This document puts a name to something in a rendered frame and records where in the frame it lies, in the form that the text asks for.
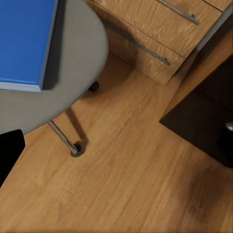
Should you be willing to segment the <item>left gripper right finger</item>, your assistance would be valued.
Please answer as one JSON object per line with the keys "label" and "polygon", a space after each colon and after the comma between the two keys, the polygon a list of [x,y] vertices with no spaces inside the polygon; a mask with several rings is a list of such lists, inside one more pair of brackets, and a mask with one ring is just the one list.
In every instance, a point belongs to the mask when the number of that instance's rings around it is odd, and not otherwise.
{"label": "left gripper right finger", "polygon": [[222,129],[217,143],[222,154],[233,168],[233,131]]}

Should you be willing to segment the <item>folder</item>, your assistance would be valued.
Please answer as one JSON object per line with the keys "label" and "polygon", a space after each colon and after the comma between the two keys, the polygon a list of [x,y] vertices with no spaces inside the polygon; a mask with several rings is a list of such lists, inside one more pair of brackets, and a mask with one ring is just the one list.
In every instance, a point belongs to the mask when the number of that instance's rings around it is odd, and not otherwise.
{"label": "folder", "polygon": [[0,90],[42,92],[58,0],[0,0]]}

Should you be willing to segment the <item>swivel chair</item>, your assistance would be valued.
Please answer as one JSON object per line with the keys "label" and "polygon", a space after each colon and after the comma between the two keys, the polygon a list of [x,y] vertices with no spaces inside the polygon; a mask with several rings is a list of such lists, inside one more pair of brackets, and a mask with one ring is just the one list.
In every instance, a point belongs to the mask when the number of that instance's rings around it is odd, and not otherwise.
{"label": "swivel chair", "polygon": [[21,129],[25,135],[48,124],[70,149],[81,156],[52,121],[88,89],[94,92],[109,52],[105,27],[84,0],[58,0],[42,92],[0,90],[0,134]]}

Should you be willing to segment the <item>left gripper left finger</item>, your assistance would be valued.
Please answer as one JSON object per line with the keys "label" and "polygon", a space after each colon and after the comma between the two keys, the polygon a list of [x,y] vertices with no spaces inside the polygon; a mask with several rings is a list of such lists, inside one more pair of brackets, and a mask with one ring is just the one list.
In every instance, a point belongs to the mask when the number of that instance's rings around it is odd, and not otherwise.
{"label": "left gripper left finger", "polygon": [[21,129],[0,134],[0,187],[25,149]]}

